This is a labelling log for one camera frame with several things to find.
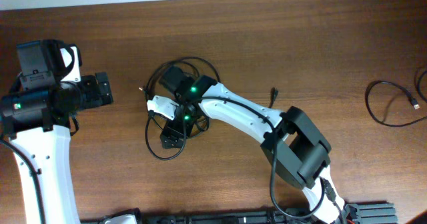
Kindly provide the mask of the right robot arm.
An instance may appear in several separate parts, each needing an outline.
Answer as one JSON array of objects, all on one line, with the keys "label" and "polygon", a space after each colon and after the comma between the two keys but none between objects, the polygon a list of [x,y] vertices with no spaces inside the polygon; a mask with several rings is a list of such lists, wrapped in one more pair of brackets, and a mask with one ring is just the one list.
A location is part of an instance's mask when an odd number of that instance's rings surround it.
[{"label": "right robot arm", "polygon": [[201,117],[223,121],[260,143],[272,166],[271,185],[279,176],[303,191],[308,213],[282,214],[292,219],[315,217],[324,223],[345,223],[345,202],[336,193],[330,175],[332,148],[301,109],[263,107],[232,93],[211,77],[194,79],[175,66],[168,68],[159,82],[174,96],[153,98],[154,113],[167,119],[160,135],[163,148],[183,149]]}]

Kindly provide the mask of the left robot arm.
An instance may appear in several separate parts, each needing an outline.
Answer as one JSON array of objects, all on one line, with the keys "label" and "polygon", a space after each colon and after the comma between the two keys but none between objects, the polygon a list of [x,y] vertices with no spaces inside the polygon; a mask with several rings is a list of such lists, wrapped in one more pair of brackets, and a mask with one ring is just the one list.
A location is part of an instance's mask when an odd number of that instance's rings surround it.
[{"label": "left robot arm", "polygon": [[75,44],[55,39],[17,46],[21,72],[1,98],[1,144],[12,150],[28,223],[79,223],[69,149],[80,111],[110,105],[106,73],[82,76]]}]

